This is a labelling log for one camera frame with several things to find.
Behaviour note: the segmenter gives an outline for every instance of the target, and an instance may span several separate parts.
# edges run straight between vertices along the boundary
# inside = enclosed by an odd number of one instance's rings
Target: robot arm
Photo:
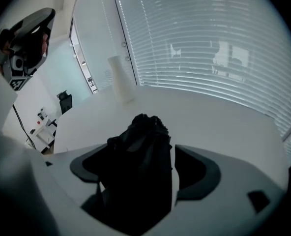
[[[55,10],[43,8],[0,31],[0,72],[18,91],[44,63]]]

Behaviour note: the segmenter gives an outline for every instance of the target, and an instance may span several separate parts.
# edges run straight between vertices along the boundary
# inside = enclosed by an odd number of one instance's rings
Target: chair backrest
[[[68,95],[64,99],[62,99],[60,102],[60,107],[61,107],[61,114],[63,115],[66,113],[69,109],[72,108],[72,95]]]

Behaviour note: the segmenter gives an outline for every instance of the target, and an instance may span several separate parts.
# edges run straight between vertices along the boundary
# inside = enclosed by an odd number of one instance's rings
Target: cable
[[[18,120],[19,120],[20,126],[22,127],[24,133],[25,133],[25,134],[27,135],[27,137],[28,137],[29,142],[31,143],[31,145],[33,146],[33,148],[36,149],[34,142],[32,141],[32,139],[29,137],[29,135],[26,133],[26,130],[24,129],[23,123],[22,123],[22,121],[21,121],[21,118],[19,117],[19,114],[18,114],[18,112],[17,112],[17,110],[16,110],[16,107],[15,107],[14,105],[12,105],[12,107],[13,107],[14,112],[15,112],[16,115],[17,115],[17,118],[18,118]]]

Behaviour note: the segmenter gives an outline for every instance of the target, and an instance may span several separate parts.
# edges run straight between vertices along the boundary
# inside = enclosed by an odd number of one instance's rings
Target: desk
[[[107,88],[59,118],[54,153],[106,143],[109,137],[125,131],[140,113],[162,120],[173,148],[175,144],[188,145],[245,160],[287,189],[287,159],[273,119],[239,104],[189,91],[137,87],[136,98],[122,105]]]
[[[52,137],[53,139],[55,139],[54,136],[53,136],[53,134],[47,128],[47,124],[49,122],[50,122],[49,118],[46,117],[44,120],[40,121],[40,124],[37,124],[37,126],[35,127],[34,133],[33,134],[29,134],[29,137],[31,138],[31,140],[32,140],[32,138],[37,137],[46,146],[46,148],[50,148],[48,146],[48,142],[46,142],[45,140],[43,140],[43,138],[39,135],[39,133],[41,131],[46,131],[50,135],[50,137]],[[30,141],[29,140],[26,141],[26,145],[29,145],[29,146],[33,147],[30,144]]]

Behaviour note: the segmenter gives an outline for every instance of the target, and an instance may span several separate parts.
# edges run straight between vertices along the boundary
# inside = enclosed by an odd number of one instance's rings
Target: white vase
[[[120,103],[127,103],[135,98],[134,87],[122,68],[120,56],[108,58],[113,71],[113,92]]]

